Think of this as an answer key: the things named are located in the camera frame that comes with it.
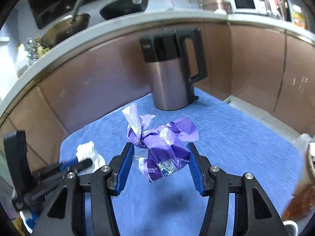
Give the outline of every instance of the blue cloth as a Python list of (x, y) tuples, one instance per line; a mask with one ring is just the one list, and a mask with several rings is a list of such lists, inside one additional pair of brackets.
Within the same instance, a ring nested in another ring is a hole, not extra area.
[[(199, 153), (226, 173), (254, 174), (281, 214), (291, 199), (302, 169), (302, 158), (296, 148), (226, 103), (199, 89), (195, 89), (195, 94), (199, 96), (198, 101), (172, 112), (155, 108), (150, 94), (136, 102), (140, 115), (157, 115), (148, 129), (188, 116), (199, 131), (199, 141), (195, 142)], [(119, 108), (71, 134), (61, 145), (60, 160), (75, 158), (79, 144), (93, 141), (108, 164), (128, 141), (128, 123), (121, 110)], [(207, 201), (208, 198), (201, 197), (195, 190), (188, 166), (149, 183), (132, 165), (125, 190), (119, 197), (112, 197), (123, 236), (156, 236), (161, 231), (172, 236), (196, 236)], [(88, 235), (93, 235), (89, 196), (86, 199), (86, 223)], [(234, 195), (230, 194), (226, 235), (232, 235), (233, 223)]]

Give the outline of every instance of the electric kettle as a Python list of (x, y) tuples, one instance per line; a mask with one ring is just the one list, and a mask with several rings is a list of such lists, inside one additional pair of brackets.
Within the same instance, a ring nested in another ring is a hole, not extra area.
[[(191, 75), (185, 39), (192, 38), (197, 56), (198, 74)], [(140, 39), (153, 103), (156, 108), (174, 111), (198, 99), (193, 84), (208, 76), (204, 47), (198, 28)]]

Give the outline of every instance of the brand logo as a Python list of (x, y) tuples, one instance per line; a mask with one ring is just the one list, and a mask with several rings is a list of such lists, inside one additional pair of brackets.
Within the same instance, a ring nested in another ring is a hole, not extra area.
[(150, 49), (151, 45), (150, 44), (142, 44), (143, 49)]

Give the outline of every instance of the purple plastic packaging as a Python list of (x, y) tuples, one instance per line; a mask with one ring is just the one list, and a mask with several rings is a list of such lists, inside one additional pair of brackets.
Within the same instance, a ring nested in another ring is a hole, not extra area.
[(182, 141), (196, 141), (199, 134), (188, 117), (171, 121), (166, 126), (146, 131), (155, 115), (140, 116), (137, 103), (122, 110), (129, 125), (127, 137), (139, 148), (148, 148), (148, 158), (141, 162), (145, 177), (151, 182), (166, 177), (188, 164), (189, 150)]

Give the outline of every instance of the white tissue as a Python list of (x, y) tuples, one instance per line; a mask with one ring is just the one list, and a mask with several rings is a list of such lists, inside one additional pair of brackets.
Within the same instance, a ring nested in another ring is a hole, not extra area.
[(92, 141), (84, 143), (77, 147), (77, 158), (78, 162), (87, 158), (90, 158), (93, 161), (91, 167), (82, 171), (83, 175), (93, 173), (100, 167), (105, 166), (104, 158), (99, 153), (97, 153), (96, 149), (94, 148), (94, 143)]

